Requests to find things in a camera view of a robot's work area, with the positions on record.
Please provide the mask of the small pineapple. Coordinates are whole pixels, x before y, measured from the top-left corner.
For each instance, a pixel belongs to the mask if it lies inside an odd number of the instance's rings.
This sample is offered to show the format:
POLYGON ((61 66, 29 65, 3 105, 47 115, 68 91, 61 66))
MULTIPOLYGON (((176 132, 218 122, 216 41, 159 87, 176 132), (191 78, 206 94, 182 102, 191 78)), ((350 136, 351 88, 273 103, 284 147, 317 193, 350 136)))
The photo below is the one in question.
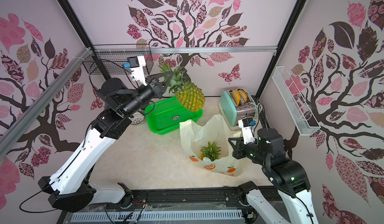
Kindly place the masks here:
POLYGON ((210 161, 215 161, 220 158, 222 148, 217 146, 217 142, 208 142, 207 146, 203 146, 200 149, 201 160, 208 158, 210 161))

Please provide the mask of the large pineapple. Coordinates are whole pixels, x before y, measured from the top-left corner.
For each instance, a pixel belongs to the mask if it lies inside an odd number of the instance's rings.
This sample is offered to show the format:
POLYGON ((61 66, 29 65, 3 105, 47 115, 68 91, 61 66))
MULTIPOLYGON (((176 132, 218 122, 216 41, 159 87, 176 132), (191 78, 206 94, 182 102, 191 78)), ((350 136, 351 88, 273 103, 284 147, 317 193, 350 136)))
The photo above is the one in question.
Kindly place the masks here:
POLYGON ((175 94, 178 101, 189 111, 197 112, 205 104, 205 97, 202 90, 191 81, 184 67, 172 69, 165 62, 159 65, 161 73, 171 71, 173 76, 169 82, 169 92, 175 94))

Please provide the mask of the yellow plastic bag orange print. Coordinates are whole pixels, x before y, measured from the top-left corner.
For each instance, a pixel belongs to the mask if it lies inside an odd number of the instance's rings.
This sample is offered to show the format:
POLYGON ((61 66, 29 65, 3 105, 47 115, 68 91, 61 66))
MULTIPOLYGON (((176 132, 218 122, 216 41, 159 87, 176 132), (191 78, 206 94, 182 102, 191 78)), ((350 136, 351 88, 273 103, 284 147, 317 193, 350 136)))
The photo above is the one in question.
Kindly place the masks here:
POLYGON ((192 120, 180 124, 181 145, 185 154, 199 168, 237 177, 243 171, 240 160, 233 157, 229 138, 240 138, 241 131, 232 131, 222 115, 214 115, 204 126, 192 120))

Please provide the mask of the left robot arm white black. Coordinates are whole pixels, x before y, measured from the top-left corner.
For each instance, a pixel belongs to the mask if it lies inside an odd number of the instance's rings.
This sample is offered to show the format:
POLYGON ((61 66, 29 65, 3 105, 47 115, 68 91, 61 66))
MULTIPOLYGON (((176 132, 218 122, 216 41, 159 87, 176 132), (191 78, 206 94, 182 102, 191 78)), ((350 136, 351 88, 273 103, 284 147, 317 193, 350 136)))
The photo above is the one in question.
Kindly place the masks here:
POLYGON ((173 72, 158 73, 144 79, 138 89, 129 89, 119 78, 104 82, 97 95, 106 108, 90 123, 84 141, 62 167, 38 184, 49 194, 52 210, 75 213, 92 204, 117 204, 126 209, 133 203, 132 191, 124 184, 108 187, 89 182, 88 174, 101 155, 114 144, 131 124, 131 117, 152 99, 162 98, 173 72))

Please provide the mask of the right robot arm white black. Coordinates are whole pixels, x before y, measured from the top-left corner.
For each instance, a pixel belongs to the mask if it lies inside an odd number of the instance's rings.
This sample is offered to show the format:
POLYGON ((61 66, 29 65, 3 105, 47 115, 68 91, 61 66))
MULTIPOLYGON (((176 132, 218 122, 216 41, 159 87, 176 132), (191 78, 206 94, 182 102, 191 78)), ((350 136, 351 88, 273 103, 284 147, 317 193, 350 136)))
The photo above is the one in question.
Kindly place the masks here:
POLYGON ((257 137, 247 128, 242 131, 241 138, 228 139, 233 157, 261 165, 283 200, 289 219, 283 218, 252 181, 240 185, 246 204, 267 224, 317 224, 308 175, 302 165, 286 157, 283 137, 273 128, 259 129, 257 137))

